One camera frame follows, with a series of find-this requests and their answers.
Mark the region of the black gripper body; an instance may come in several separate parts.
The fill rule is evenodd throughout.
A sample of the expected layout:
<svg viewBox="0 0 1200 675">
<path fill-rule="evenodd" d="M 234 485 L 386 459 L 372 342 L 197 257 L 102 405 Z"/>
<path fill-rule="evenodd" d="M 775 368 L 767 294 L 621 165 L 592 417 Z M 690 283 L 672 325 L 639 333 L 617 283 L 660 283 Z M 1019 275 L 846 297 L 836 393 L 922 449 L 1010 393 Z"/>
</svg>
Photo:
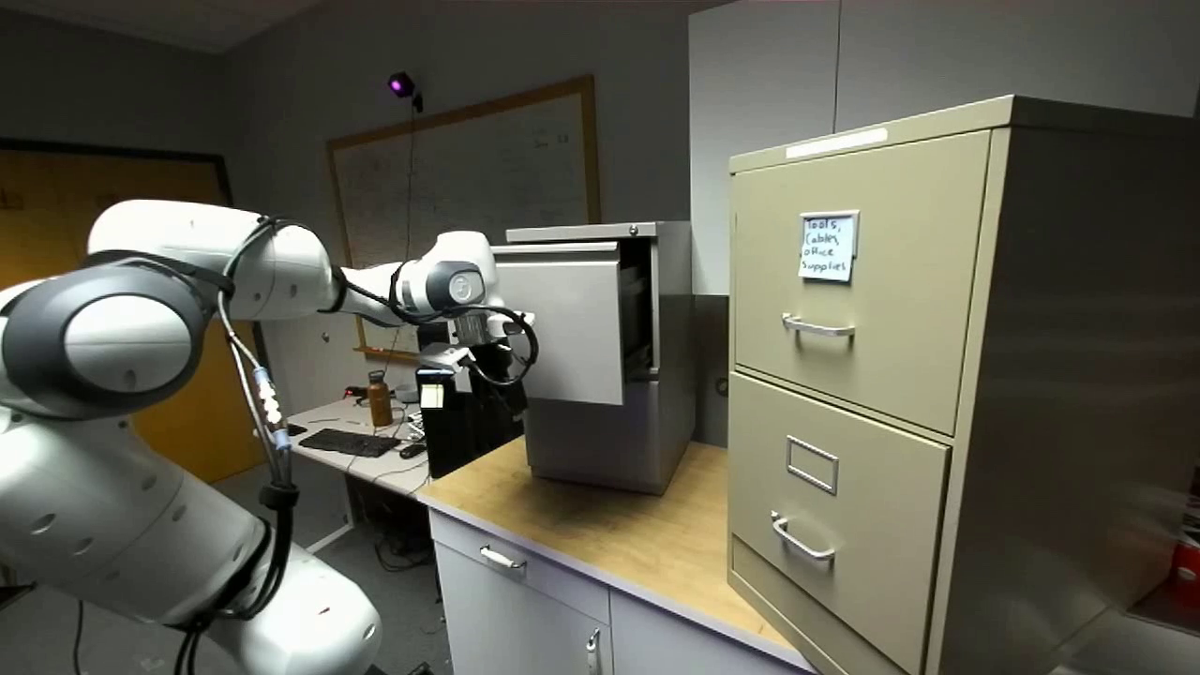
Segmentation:
<svg viewBox="0 0 1200 675">
<path fill-rule="evenodd" d="M 417 410 L 427 474 L 447 478 L 517 438 L 536 333 L 522 312 L 485 307 L 419 332 Z"/>
</svg>

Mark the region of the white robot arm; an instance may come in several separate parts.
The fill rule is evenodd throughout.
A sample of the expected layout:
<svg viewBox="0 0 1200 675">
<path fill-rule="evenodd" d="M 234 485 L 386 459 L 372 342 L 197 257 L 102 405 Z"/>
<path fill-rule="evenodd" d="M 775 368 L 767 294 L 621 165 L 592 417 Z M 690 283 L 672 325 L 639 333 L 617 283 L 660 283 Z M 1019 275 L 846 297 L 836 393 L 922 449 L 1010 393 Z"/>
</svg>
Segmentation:
<svg viewBox="0 0 1200 675">
<path fill-rule="evenodd" d="M 219 645 L 244 675 L 369 675 L 381 619 L 294 539 L 294 434 L 269 370 L 236 348 L 269 485 L 256 507 L 155 455 L 132 417 L 174 398 L 210 332 L 354 312 L 444 325 L 480 380 L 515 388 L 534 339 L 497 299 L 490 244 L 444 233 L 409 263 L 342 268 L 269 213 L 119 199 L 86 263 L 0 297 L 0 557 L 59 593 L 181 634 L 174 675 Z"/>
</svg>

